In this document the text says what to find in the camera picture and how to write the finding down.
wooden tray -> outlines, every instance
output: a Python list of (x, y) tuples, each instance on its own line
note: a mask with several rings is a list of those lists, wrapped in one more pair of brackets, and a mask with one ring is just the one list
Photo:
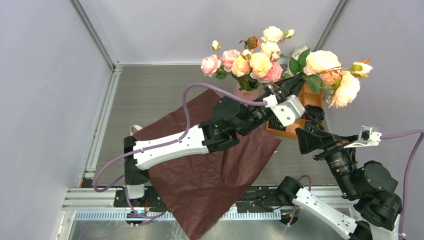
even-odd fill
[[(300, 90), (298, 98), (303, 106), (313, 105), (313, 106), (318, 106), (320, 108), (323, 108), (323, 98), (321, 94), (313, 93), (312, 90), (309, 88), (308, 84), (306, 83), (303, 85), (302, 89)], [(294, 121), (293, 124), (287, 126), (284, 131), (270, 128), (270, 122), (267, 121), (265, 130), (274, 136), (290, 138), (290, 139), (298, 139), (298, 137), (296, 136), (295, 129), (296, 128), (305, 129), (306, 121), (308, 120), (306, 120), (305, 115), (303, 115), (300, 119), (296, 119), (296, 121)]]

white wall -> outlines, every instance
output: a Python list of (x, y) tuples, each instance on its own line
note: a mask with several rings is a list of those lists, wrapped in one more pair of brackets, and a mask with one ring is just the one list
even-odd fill
[[(380, 127), (383, 135), (422, 129), (424, 119), (423, 1), (350, 1), (324, 46), (342, 64), (371, 58), (369, 78), (352, 104), (327, 109), (329, 128), (339, 135), (357, 134), (361, 125)], [(418, 135), (385, 140), (378, 147), (357, 150), (360, 164), (382, 162), (399, 181), (402, 196), (405, 167)], [(423, 239), (424, 145), (418, 150), (409, 178), (406, 239)]]
[(110, 69), (67, 0), (0, 4), (0, 236), (48, 240)]
[(338, 0), (81, 0), (111, 55), (121, 64), (192, 64), (269, 26), (295, 29), (281, 48), (314, 48)]

dark red fabric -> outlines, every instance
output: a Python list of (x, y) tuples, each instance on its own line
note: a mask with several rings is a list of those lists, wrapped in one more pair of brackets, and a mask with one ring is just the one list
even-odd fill
[[(187, 103), (191, 127), (212, 117), (221, 98), (207, 90)], [(139, 141), (184, 131), (182, 107), (134, 134)], [(150, 181), (191, 240), (198, 240), (246, 192), (280, 140), (257, 128), (228, 150), (176, 158), (149, 169)]]

brown bag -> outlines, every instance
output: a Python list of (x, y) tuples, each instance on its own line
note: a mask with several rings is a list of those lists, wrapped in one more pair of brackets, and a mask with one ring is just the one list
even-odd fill
[[(207, 90), (187, 103), (191, 126), (210, 119), (220, 97)], [(184, 131), (183, 107), (134, 134), (139, 141)], [(225, 151), (184, 156), (149, 169), (150, 182), (188, 235), (198, 240), (248, 190), (280, 140), (258, 127)]]

flower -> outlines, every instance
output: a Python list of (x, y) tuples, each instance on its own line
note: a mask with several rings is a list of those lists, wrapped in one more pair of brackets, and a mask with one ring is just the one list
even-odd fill
[(342, 76), (340, 86), (334, 92), (329, 108), (334, 106), (337, 109), (350, 104), (356, 97), (361, 86), (359, 80), (349, 71), (341, 71)]
[(249, 42), (249, 44), (246, 46), (248, 49), (252, 50), (259, 47), (259, 38), (255, 36), (248, 37), (246, 42)]
[(285, 33), (284, 33), (284, 37), (286, 39), (291, 39), (294, 35), (295, 35), (295, 30), (293, 30), (293, 29), (289, 29), (289, 30), (285, 31)]
[(244, 60), (250, 60), (252, 57), (252, 53), (251, 51), (245, 49), (243, 50), (243, 52), (241, 53), (241, 56), (243, 57)]
[(200, 69), (205, 76), (212, 77), (220, 66), (221, 60), (214, 54), (203, 58)]
[(334, 53), (331, 51), (319, 50), (311, 52), (306, 57), (306, 66), (303, 68), (303, 72), (309, 76), (324, 73), (328, 70), (339, 70), (341, 67)]
[(218, 51), (221, 48), (220, 43), (217, 40), (214, 40), (212, 42), (212, 50), (214, 51)]
[(253, 73), (250, 76), (254, 79), (265, 77), (273, 66), (270, 57), (263, 52), (253, 53), (249, 63)]
[(260, 49), (261, 49), (260, 52), (265, 53), (268, 56), (268, 58), (270, 58), (272, 54), (280, 55), (281, 53), (280, 48), (278, 47), (278, 44), (273, 41), (262, 42), (260, 44)]
[(350, 73), (357, 78), (367, 78), (372, 69), (372, 66), (356, 61), (350, 67)]
[(242, 56), (237, 57), (232, 63), (231, 72), (237, 77), (241, 77), (251, 71), (249, 61), (243, 59)]
[(273, 83), (281, 78), (281, 74), (283, 73), (283, 68), (278, 62), (272, 63), (272, 68), (266, 73), (262, 79), (258, 79), (257, 81), (260, 83)]
[(335, 83), (334, 79), (340, 80), (342, 77), (340, 76), (340, 73), (338, 70), (334, 70), (331, 72), (326, 72), (319, 75), (322, 79), (322, 82), (326, 86), (332, 86)]
[(270, 26), (262, 32), (262, 41), (278, 43), (283, 38), (283, 31), (275, 26)]
[(224, 66), (224, 70), (227, 72), (231, 72), (231, 67), (233, 66), (234, 60), (240, 57), (240, 52), (236, 49), (224, 51), (222, 53), (221, 61)]
[(280, 59), (280, 55), (278, 55), (277, 53), (271, 54), (271, 62), (277, 62), (278, 59)]

